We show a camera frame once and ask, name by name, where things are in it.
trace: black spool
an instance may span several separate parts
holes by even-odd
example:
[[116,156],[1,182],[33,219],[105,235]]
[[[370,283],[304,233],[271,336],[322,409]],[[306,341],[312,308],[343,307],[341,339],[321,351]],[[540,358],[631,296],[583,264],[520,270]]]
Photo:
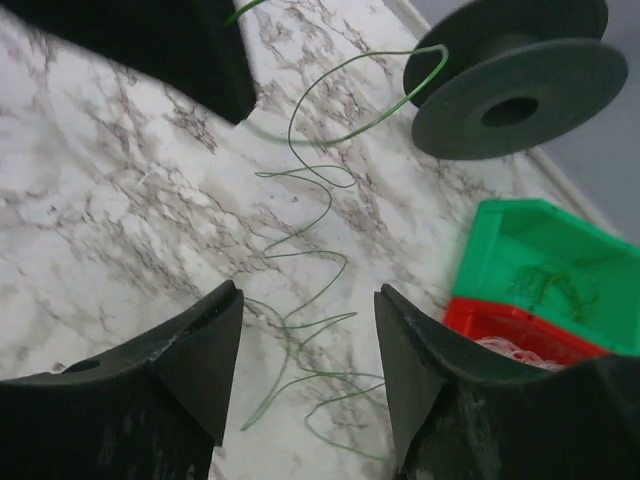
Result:
[[[416,48],[443,44],[449,61],[412,102],[412,136],[442,159],[507,155],[589,120],[620,92],[627,62],[600,42],[604,0],[476,0],[436,25]],[[408,94],[440,62],[416,54]]]

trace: white marble table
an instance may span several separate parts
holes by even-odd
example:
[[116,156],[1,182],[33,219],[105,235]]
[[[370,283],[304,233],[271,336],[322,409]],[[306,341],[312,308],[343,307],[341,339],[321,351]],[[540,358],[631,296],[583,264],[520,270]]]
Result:
[[[141,333],[224,279],[288,312],[338,268],[324,256],[265,260],[270,241],[322,211],[320,189],[256,170],[295,167],[286,146],[232,129],[156,82],[0,19],[0,376],[58,369]],[[270,0],[243,21],[260,100],[251,120],[285,130],[295,101],[329,67],[416,39],[382,0]],[[337,136],[402,96],[405,59],[362,60],[309,99],[297,135]],[[357,180],[280,251],[338,249],[349,266],[292,323],[356,310],[307,361],[381,372],[373,292],[388,282],[440,318],[475,207],[495,197],[562,196],[523,155],[439,162],[410,141],[415,108],[337,148],[305,148]],[[214,479],[380,479],[392,465],[336,450],[302,419],[341,385],[293,387],[247,432],[240,425],[283,358],[269,315],[247,312],[224,448]],[[301,373],[292,368],[287,378]],[[384,399],[384,392],[376,394]],[[392,451],[384,409],[362,399],[313,424],[371,453]]]

